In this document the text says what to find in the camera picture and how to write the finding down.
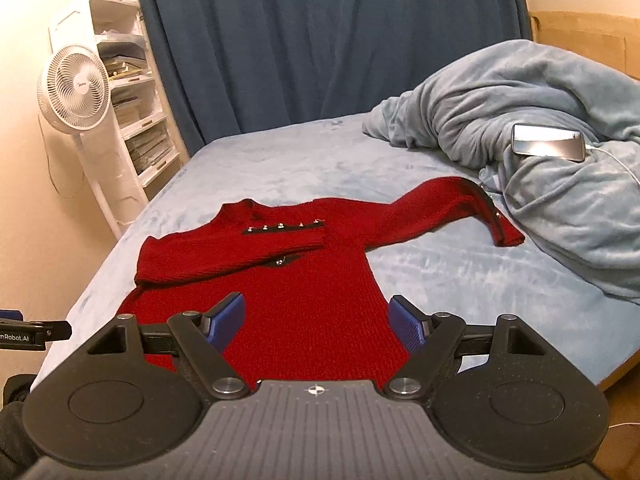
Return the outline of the grey-blue fleece blanket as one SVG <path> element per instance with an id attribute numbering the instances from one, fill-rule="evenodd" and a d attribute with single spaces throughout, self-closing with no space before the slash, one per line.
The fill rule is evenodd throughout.
<path id="1" fill-rule="evenodd" d="M 639 298 L 639 84 L 528 40 L 473 52 L 367 114 L 369 136 L 475 170 L 547 254 Z"/>

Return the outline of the white shelf unit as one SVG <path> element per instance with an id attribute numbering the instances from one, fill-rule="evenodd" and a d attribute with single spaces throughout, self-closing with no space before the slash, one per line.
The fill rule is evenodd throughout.
<path id="1" fill-rule="evenodd" d="M 132 0 L 73 0 L 50 21 L 55 49 L 86 47 L 100 58 L 111 91 L 111 125 L 122 139 L 132 172 L 153 197 L 181 167 L 178 133 Z"/>

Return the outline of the dark blue curtain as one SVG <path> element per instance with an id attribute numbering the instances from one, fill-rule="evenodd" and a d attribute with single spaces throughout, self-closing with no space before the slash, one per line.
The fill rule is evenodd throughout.
<path id="1" fill-rule="evenodd" d="M 366 112 L 530 31 L 526 0 L 139 0 L 189 153 Z"/>

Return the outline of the light blue bed sheet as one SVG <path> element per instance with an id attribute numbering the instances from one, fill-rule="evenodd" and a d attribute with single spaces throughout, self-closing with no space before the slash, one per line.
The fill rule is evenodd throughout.
<path id="1" fill-rule="evenodd" d="M 512 313 L 597 384 L 639 355 L 639 307 L 544 252 L 502 195 L 431 150 L 366 136 L 360 116 L 202 148 L 128 226 L 70 309 L 52 373 L 115 314 L 161 323 L 246 301 L 226 357 L 248 380 L 331 362 L 384 380 L 407 353 L 387 303 L 469 323 Z"/>

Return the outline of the smartphone on blanket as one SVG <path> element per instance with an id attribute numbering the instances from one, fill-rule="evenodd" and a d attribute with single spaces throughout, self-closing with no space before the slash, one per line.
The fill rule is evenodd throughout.
<path id="1" fill-rule="evenodd" d="M 571 162 L 583 162 L 586 158 L 584 136 L 564 128 L 516 124 L 512 128 L 511 148 L 520 156 L 548 156 Z"/>

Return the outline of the wooden headboard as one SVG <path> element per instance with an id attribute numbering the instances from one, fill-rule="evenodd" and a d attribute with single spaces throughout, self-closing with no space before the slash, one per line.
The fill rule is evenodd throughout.
<path id="1" fill-rule="evenodd" d="M 568 11 L 530 12 L 529 18 L 540 44 L 575 52 L 639 79 L 638 18 Z"/>

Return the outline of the red knit sweater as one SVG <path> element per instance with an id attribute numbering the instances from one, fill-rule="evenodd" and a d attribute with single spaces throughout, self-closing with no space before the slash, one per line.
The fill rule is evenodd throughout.
<path id="1" fill-rule="evenodd" d="M 142 324 L 163 323 L 239 292 L 245 321 L 224 359 L 250 386 L 265 379 L 382 386 L 409 355 L 390 328 L 368 252 L 468 217 L 482 220 L 499 247 L 524 240 L 478 185 L 459 177 L 425 181 L 389 204 L 241 200 L 197 229 L 147 238 L 120 310 Z"/>

